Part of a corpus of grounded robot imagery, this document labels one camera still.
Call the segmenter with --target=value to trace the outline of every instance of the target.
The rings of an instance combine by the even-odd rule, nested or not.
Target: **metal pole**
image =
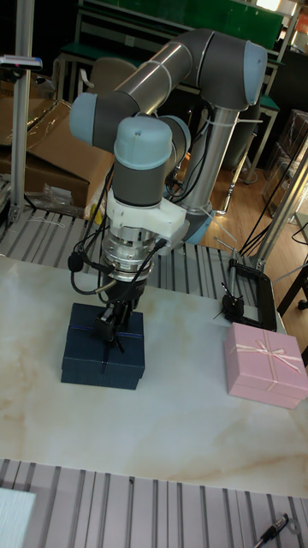
[[[16,16],[15,53],[18,56],[30,57],[33,44],[34,1],[18,0]],[[14,86],[13,142],[12,142],[12,175],[11,207],[9,220],[17,221],[24,203],[27,116],[29,107],[30,70]]]
[[[239,112],[236,110],[216,109],[206,159],[198,183],[187,198],[183,200],[184,206],[191,213],[200,213],[210,201],[210,195],[216,183],[238,115]],[[185,181],[189,180],[188,189],[194,184],[198,176],[198,164],[201,165],[200,159],[204,155],[205,141],[206,132],[192,149],[192,157],[185,177]]]
[[[308,149],[305,152],[305,155],[302,161],[299,164],[299,167],[296,170],[296,173],[292,179],[289,189],[286,192],[286,195],[279,205],[273,221],[264,237],[263,242],[261,243],[260,248],[258,249],[256,255],[253,257],[253,261],[257,268],[262,269],[266,260],[269,258],[270,253],[278,240],[278,237],[283,229],[283,226],[287,219],[295,211],[299,195],[303,192],[305,184],[308,181]]]

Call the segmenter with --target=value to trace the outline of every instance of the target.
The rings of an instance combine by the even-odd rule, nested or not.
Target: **blue gift box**
[[[136,390],[145,370],[143,314],[134,312],[118,333],[124,349],[105,345],[94,330],[101,307],[74,303],[62,362],[63,383]]]

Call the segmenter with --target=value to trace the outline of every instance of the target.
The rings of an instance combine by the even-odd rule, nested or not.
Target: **cardboard box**
[[[271,156],[271,160],[268,162],[268,165],[264,171],[264,174],[266,178],[268,179],[268,182],[264,185],[262,195],[264,197],[264,201],[267,202],[270,199],[270,196],[274,192],[276,186],[280,183],[281,178],[283,176],[284,179],[279,184],[279,187],[275,191],[274,196],[269,202],[269,214],[273,217],[275,215],[275,212],[277,208],[279,207],[280,203],[282,202],[286,191],[288,190],[291,181],[295,175],[296,169],[299,167],[299,162],[292,162],[290,165],[291,158],[287,155],[287,153],[284,151],[281,145],[279,143],[275,143],[273,154]],[[301,196],[299,196],[298,203],[303,199],[305,196],[307,190],[305,190]],[[289,223],[293,222],[293,214],[288,219]]]
[[[291,409],[307,398],[295,337],[233,323],[224,348],[230,395]]]
[[[302,110],[292,110],[287,124],[281,133],[279,144],[284,148],[286,153],[293,158],[304,144],[299,156],[296,158],[298,162],[304,157],[305,151],[308,148],[308,113]]]
[[[0,98],[0,145],[10,146],[13,136],[13,98]],[[54,105],[50,99],[29,99],[28,130]]]
[[[69,104],[54,104],[28,132],[25,190],[37,207],[82,216],[113,155],[73,137],[69,112]],[[0,173],[10,173],[10,161],[0,147]]]
[[[14,97],[14,84],[0,80],[0,98]],[[37,73],[31,73],[30,99],[49,99],[55,101],[56,90],[52,79]]]

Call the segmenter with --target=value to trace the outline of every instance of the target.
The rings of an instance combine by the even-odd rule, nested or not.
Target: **light blue joint cap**
[[[266,50],[249,40],[244,52],[244,88],[248,104],[256,104],[264,81],[267,63]]]
[[[115,157],[131,170],[154,170],[164,164],[172,152],[172,131],[150,116],[125,118],[119,123]]]
[[[216,211],[212,210],[210,212],[210,216],[214,217],[215,213]],[[210,217],[207,217],[204,223],[201,224],[201,226],[199,226],[198,230],[196,230],[196,232],[190,236],[190,238],[187,240],[187,243],[192,243],[194,246],[197,246],[199,242],[202,240],[202,238],[204,237],[204,234],[206,230],[209,228],[211,221],[212,219]]]
[[[98,96],[82,93],[73,102],[69,115],[69,129],[77,139],[93,146],[94,117]]]

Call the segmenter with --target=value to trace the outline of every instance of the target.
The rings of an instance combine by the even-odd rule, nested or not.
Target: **marble table surface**
[[[308,497],[308,402],[228,395],[218,301],[146,289],[136,391],[61,384],[73,302],[98,304],[68,271],[0,257],[1,458]]]

